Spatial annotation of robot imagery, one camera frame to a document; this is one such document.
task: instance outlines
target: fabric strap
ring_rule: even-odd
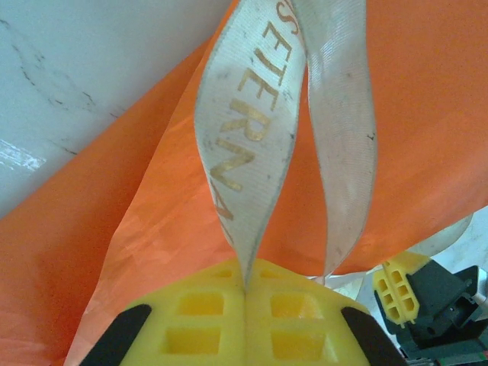
[[[293,153],[306,65],[326,194],[324,275],[350,253],[368,216],[377,144],[365,0],[241,0],[207,63],[194,121],[245,286]]]

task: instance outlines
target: yellow plastic block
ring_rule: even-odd
[[[264,260],[237,260],[140,298],[152,312],[122,366],[369,365],[341,309],[355,301]]]
[[[373,273],[373,289],[380,298],[384,312],[392,323],[405,327],[415,323],[419,315],[419,302],[406,275],[412,275],[430,261],[424,255],[403,252],[383,264],[383,269]]]

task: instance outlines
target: orange plastic sheet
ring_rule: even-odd
[[[378,172],[366,230],[338,274],[372,268],[488,204],[486,24],[482,2],[368,2]],[[66,359],[77,364],[130,300],[233,255],[193,129],[214,41],[0,222],[5,364],[62,362],[79,324]],[[259,256],[318,275],[326,212],[306,84]]]

